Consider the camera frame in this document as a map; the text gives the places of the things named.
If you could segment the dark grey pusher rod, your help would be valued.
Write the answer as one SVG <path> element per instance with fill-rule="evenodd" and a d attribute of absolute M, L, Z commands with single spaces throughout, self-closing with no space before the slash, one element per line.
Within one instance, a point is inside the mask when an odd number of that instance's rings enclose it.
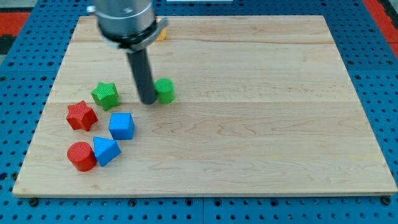
<path fill-rule="evenodd" d="M 145 105 L 155 103 L 157 100 L 157 94 L 146 49 L 131 53 L 128 52 L 127 58 L 129 60 L 140 101 Z"/>

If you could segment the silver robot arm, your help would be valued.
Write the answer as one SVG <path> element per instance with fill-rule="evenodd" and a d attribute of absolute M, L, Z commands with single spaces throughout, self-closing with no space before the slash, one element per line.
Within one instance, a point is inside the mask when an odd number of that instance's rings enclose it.
<path fill-rule="evenodd" d="M 155 103 L 147 48 L 168 26 L 168 19 L 157 18 L 152 0 L 92 0 L 86 10 L 96 16 L 107 43 L 126 52 L 140 101 L 145 105 Z"/>

